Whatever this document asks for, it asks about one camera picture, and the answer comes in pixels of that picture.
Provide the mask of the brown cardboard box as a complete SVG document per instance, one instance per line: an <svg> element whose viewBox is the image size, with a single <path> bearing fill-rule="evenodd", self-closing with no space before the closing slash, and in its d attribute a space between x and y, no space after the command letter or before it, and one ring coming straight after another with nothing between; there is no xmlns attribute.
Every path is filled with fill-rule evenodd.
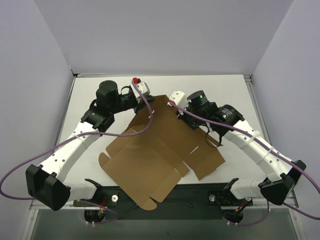
<svg viewBox="0 0 320 240"><path fill-rule="evenodd" d="M177 119L176 110L167 105L166 95L143 108L117 137L100 153L100 167L142 209L152 211L176 184L193 170L198 180L213 173L225 160L206 140L216 143L198 128L192 130Z"/></svg>

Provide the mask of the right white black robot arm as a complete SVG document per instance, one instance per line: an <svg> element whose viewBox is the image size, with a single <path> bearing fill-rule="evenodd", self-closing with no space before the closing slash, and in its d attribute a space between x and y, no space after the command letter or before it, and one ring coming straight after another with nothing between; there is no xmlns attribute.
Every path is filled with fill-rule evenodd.
<svg viewBox="0 0 320 240"><path fill-rule="evenodd" d="M235 144L265 173L264 177L234 178L230 181L226 189L236 199L265 198L277 206L284 203L301 173L281 160L282 155L233 106L225 104L218 107L215 102L208 101L203 90L189 96L175 90L167 104L178 107L177 118L191 129L203 126L211 133L216 132L220 139Z"/></svg>

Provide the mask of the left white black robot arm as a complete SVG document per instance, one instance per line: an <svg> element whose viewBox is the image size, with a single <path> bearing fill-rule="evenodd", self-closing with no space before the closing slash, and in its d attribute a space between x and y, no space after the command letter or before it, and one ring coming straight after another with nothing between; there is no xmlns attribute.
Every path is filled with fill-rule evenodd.
<svg viewBox="0 0 320 240"><path fill-rule="evenodd" d="M150 108L154 98L148 85L133 78L122 94L115 81L99 84L96 98L91 102L73 133L58 145L57 150L38 166L31 164L25 171L28 194L53 211L60 210L69 201L86 200L90 205L101 203L102 186L86 178L67 182L66 177L83 153L106 134L115 121L115 114L133 109L138 113L143 107Z"/></svg>

